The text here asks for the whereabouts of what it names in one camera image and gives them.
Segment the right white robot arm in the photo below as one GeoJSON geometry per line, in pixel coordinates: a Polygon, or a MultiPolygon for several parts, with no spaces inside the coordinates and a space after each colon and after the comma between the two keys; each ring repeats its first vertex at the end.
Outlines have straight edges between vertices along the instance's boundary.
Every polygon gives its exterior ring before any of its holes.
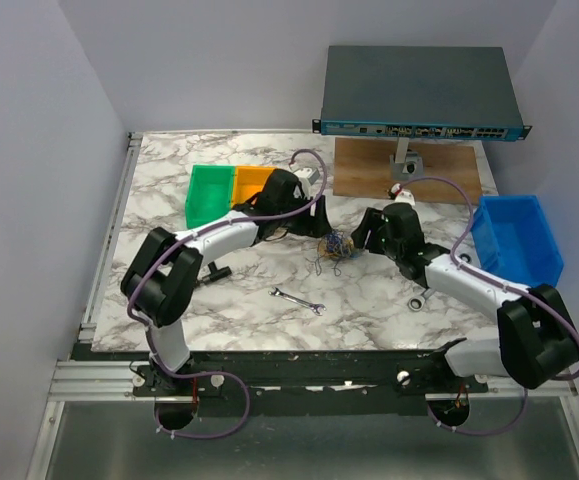
{"type": "Polygon", "coordinates": [[[449,392],[475,375],[509,377],[526,389],[565,379],[579,367],[579,335],[559,292],[509,282],[473,267],[426,241],[417,213],[406,203],[369,208],[352,232],[356,248],[389,258],[400,274],[446,294],[495,321],[497,335],[457,340],[429,367],[429,379],[449,392]]]}

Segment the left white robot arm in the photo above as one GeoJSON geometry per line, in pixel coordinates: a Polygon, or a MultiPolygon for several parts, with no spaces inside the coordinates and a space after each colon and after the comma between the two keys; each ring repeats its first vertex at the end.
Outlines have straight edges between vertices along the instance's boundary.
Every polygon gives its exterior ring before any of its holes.
{"type": "Polygon", "coordinates": [[[128,267],[120,291],[128,316],[143,325],[154,362],[156,382],[170,395],[183,393],[191,380],[191,358],[182,326],[202,268],[221,257],[253,247],[278,229],[321,238],[332,231],[326,197],[310,195],[296,174],[275,169],[262,189],[227,214],[204,226],[171,233],[149,232],[128,267]]]}

